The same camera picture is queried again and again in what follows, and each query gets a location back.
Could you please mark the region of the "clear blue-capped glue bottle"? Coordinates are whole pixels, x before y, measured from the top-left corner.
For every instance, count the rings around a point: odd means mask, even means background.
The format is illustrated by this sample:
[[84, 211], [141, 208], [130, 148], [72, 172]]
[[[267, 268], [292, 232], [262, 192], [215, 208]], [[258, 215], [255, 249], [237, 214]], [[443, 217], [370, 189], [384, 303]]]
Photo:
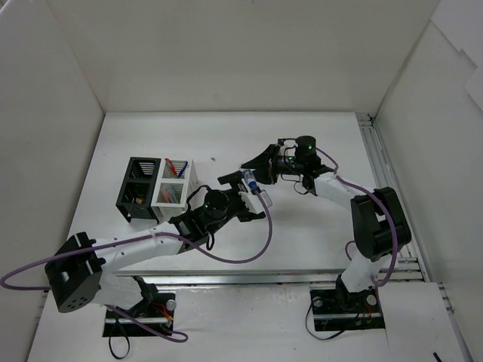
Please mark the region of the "clear blue-capped glue bottle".
[[258, 185], [256, 177], [251, 170], [243, 170], [242, 171], [244, 181], [248, 186], [250, 192], [255, 195], [261, 193], [261, 189]]

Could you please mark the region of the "blue ballpoint pen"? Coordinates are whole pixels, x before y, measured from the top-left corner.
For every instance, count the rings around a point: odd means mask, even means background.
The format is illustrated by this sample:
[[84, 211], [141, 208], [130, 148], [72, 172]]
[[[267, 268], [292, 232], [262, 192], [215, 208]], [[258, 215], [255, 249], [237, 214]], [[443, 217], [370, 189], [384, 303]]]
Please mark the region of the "blue ballpoint pen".
[[186, 169], [187, 169], [187, 166], [188, 166], [188, 162], [186, 161], [186, 162], [184, 163], [183, 167], [180, 169], [180, 171], [179, 171], [179, 172], [178, 172], [178, 174], [177, 174], [177, 178], [178, 178], [178, 179], [180, 179], [180, 178], [182, 178], [182, 177], [183, 177], [184, 172], [185, 172], [185, 171], [186, 171]]

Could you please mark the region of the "red pen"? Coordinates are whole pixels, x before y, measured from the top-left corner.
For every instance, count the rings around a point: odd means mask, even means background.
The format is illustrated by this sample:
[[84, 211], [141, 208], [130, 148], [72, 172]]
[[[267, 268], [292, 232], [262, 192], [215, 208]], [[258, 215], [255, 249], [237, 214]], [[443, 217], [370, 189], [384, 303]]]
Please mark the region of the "red pen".
[[175, 168], [174, 164], [172, 163], [172, 161], [169, 158], [166, 158], [165, 159], [165, 163], [168, 166], [169, 170], [174, 175], [174, 177], [177, 178], [178, 177], [177, 171], [176, 171], [176, 168]]

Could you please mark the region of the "teal blue pen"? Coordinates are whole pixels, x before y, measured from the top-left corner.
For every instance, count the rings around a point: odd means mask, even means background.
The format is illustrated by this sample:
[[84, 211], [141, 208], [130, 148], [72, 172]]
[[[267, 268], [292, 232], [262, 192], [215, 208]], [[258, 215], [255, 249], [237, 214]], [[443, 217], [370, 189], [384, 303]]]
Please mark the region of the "teal blue pen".
[[173, 189], [175, 190], [177, 200], [178, 200], [177, 204], [179, 204], [180, 201], [181, 201], [181, 198], [182, 198], [182, 194], [183, 194], [183, 185], [182, 184], [172, 184], [172, 183], [169, 183], [169, 184], [172, 185]]

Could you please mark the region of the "orange red marker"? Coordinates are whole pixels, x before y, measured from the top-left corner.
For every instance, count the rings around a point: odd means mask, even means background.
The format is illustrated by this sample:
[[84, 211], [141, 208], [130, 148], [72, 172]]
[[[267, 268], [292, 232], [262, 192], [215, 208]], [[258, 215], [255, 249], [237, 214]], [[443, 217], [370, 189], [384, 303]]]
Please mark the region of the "orange red marker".
[[167, 184], [163, 185], [160, 189], [162, 192], [163, 197], [169, 203], [178, 203], [177, 196], [175, 190], [173, 189], [172, 185]]

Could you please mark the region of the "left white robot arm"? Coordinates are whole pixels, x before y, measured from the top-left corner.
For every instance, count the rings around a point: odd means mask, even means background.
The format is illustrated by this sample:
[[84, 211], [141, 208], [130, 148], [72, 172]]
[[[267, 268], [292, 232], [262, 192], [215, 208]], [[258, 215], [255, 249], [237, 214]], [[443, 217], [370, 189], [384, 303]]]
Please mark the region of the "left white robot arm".
[[153, 228], [123, 238], [94, 239], [72, 235], [45, 265], [45, 274], [60, 313], [88, 304], [109, 305], [131, 317], [145, 315], [157, 294], [140, 276], [121, 277], [119, 270], [160, 256], [177, 256], [212, 247], [214, 235], [230, 220], [265, 219], [272, 200], [248, 171], [219, 178], [229, 189], [206, 188], [197, 208], [187, 207]]

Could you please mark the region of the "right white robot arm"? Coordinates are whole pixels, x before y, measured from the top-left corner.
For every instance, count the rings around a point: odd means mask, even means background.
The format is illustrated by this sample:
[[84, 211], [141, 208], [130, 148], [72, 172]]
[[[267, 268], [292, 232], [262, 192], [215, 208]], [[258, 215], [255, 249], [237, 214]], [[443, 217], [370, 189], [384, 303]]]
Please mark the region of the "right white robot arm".
[[396, 191], [391, 187], [366, 189], [339, 175], [339, 165], [322, 162], [326, 154], [312, 136], [282, 138], [257, 157], [241, 164], [259, 183], [274, 185], [283, 176], [296, 176], [306, 194], [323, 197], [351, 213], [356, 252], [338, 276], [334, 301], [344, 311], [354, 309], [361, 294], [383, 287], [396, 267], [397, 255], [412, 240], [411, 230]]

